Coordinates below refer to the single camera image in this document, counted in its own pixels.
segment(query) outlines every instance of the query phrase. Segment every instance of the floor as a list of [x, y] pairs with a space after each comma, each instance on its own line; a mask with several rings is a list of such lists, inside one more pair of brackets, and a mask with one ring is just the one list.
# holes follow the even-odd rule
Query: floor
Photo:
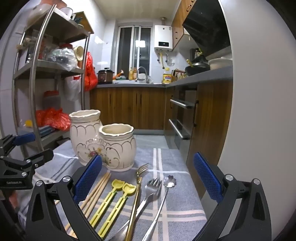
[[140, 148], [162, 148], [168, 149], [167, 142], [164, 136], [156, 135], [134, 135], [137, 143], [137, 147]]

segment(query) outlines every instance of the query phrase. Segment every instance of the dish rack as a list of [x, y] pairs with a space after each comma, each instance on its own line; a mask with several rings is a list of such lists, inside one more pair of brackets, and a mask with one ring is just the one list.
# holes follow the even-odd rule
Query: dish rack
[[[30, 103], [30, 113], [33, 124], [33, 131], [35, 134], [35, 142], [31, 146], [36, 147], [38, 151], [44, 151], [44, 146], [50, 142], [56, 140], [60, 136], [64, 135], [66, 132], [56, 130], [53, 133], [41, 138], [37, 121], [36, 121], [36, 102], [35, 102], [35, 81], [36, 79], [54, 79], [56, 89], [58, 88], [58, 79], [68, 76], [74, 76], [81, 74], [81, 109], [85, 109], [85, 99], [84, 99], [84, 82], [85, 82], [85, 66], [86, 66], [86, 55], [89, 46], [90, 32], [86, 31], [84, 28], [80, 27], [75, 23], [69, 16], [64, 14], [57, 8], [57, 5], [53, 5], [49, 10], [44, 12], [35, 20], [34, 23], [27, 26], [24, 29], [22, 37], [20, 39], [20, 45], [26, 36], [26, 33], [30, 33], [33, 30], [38, 30], [39, 34], [36, 40], [33, 58], [29, 63], [26, 63], [22, 68], [19, 68], [20, 52], [17, 52], [15, 58], [14, 74], [12, 80], [12, 111], [15, 129], [17, 131], [17, 112], [16, 112], [16, 80], [23, 79], [29, 80], [29, 103]], [[74, 68], [71, 71], [63, 69], [58, 63], [44, 61], [38, 59], [39, 51], [41, 49], [41, 42], [44, 34], [52, 36], [59, 43], [72, 43], [78, 40], [85, 39], [84, 53], [83, 53], [83, 63], [82, 68]], [[21, 147], [23, 156], [25, 156], [25, 150]]]

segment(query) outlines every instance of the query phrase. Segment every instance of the silver bolt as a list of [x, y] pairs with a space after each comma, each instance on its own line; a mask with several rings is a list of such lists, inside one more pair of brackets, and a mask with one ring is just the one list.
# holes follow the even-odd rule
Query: silver bolt
[[259, 185], [260, 184], [260, 181], [258, 179], [254, 179], [254, 183]]
[[36, 182], [36, 186], [41, 186], [41, 185], [42, 185], [42, 181], [41, 180], [39, 180], [39, 181]]
[[232, 181], [232, 180], [233, 180], [233, 176], [227, 174], [227, 175], [226, 175], [226, 179], [227, 179], [228, 181]]
[[69, 176], [65, 176], [65, 177], [63, 177], [63, 182], [69, 182], [70, 181], [70, 179], [71, 179], [71, 177], [69, 177]]

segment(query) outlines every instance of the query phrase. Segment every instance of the gray countertop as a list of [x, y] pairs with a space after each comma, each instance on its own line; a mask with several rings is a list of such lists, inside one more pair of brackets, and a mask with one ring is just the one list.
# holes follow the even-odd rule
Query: gray countertop
[[97, 88], [113, 88], [113, 87], [154, 87], [154, 88], [167, 88], [173, 86], [193, 85], [202, 82], [211, 82], [217, 80], [232, 80], [233, 79], [233, 67], [227, 66], [220, 69], [213, 69], [192, 76], [188, 76], [184, 79], [172, 82], [170, 84], [109, 84], [109, 85], [97, 85]]

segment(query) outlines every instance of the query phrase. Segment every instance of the white window frame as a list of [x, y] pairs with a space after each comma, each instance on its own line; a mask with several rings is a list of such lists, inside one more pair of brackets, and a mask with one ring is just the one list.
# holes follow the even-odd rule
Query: white window frame
[[[120, 40], [120, 32], [122, 28], [132, 28], [131, 30], [131, 49], [130, 49], [130, 62], [129, 62], [129, 69], [132, 68], [133, 66], [133, 38], [134, 38], [134, 33], [135, 33], [135, 28], [139, 28], [139, 38], [138, 40], [141, 40], [141, 28], [150, 28], [150, 46], [152, 43], [152, 26], [136, 26], [136, 25], [131, 25], [131, 26], [121, 26], [118, 28], [118, 34], [117, 34], [117, 44], [116, 44], [116, 55], [115, 55], [115, 72], [117, 71], [117, 65], [118, 65], [118, 51], [119, 51], [119, 40]], [[140, 48], [138, 48], [138, 53], [137, 53], [137, 69], [139, 68], [139, 62], [140, 62]], [[150, 62], [149, 62], [149, 73], [151, 75], [151, 47], [150, 47]]]

